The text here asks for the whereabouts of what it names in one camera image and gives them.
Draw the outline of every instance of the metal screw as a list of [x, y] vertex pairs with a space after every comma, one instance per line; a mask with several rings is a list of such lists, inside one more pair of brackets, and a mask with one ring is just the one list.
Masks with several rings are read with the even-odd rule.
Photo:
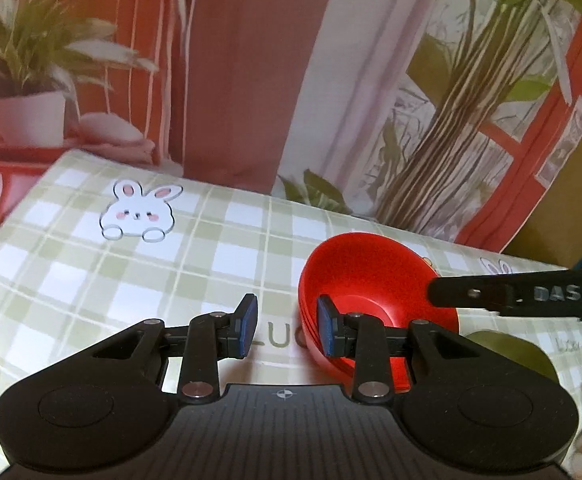
[[384, 397], [387, 395], [391, 389], [388, 384], [381, 383], [380, 381], [368, 381], [367, 383], [360, 384], [357, 389], [365, 397]]
[[201, 399], [208, 397], [213, 393], [213, 387], [203, 381], [194, 381], [182, 386], [182, 394], [192, 399]]

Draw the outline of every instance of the tablecloth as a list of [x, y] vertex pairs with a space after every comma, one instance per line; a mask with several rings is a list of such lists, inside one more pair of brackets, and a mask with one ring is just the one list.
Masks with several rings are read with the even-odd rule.
[[[120, 179], [136, 181], [145, 194], [181, 186], [168, 202], [174, 225], [164, 240], [103, 236], [100, 218], [116, 202]], [[394, 238], [428, 258], [442, 276], [556, 268], [73, 151], [0, 229], [0, 394], [139, 320], [187, 324], [201, 313], [232, 311], [248, 292], [260, 303], [254, 345], [248, 360], [220, 363], [222, 383], [328, 382], [304, 347], [296, 287], [311, 251], [350, 231]], [[488, 328], [538, 344], [582, 409], [582, 323], [458, 314], [462, 334]], [[173, 391], [177, 368], [169, 367], [165, 390]], [[5, 465], [0, 449], [0, 470]]]

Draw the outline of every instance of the cartoon bunny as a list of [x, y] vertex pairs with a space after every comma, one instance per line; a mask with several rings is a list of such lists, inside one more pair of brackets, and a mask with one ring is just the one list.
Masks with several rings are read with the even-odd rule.
[[180, 193], [182, 186], [170, 184], [143, 194], [135, 180], [118, 180], [113, 186], [117, 201], [100, 216], [102, 236], [107, 240], [141, 236], [145, 242], [161, 242], [175, 224], [168, 201]]
[[500, 264], [499, 267], [486, 258], [480, 258], [480, 261], [489, 274], [513, 274], [511, 266], [503, 260], [498, 262]]

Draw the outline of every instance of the bunny paw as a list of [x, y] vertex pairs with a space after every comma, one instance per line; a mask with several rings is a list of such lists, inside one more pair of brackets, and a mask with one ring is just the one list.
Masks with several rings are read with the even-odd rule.
[[109, 226], [102, 229], [102, 236], [107, 240], [116, 241], [122, 238], [122, 229], [116, 226]]
[[142, 233], [142, 240], [145, 242], [161, 242], [164, 240], [165, 236], [166, 234], [162, 229], [146, 229], [146, 231]]

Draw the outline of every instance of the printed backdrop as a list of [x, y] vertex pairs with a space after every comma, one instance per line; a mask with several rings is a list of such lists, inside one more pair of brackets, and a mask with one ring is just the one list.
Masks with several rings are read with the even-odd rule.
[[499, 251], [582, 136], [582, 0], [47, 1], [0, 0], [0, 224], [78, 147]]

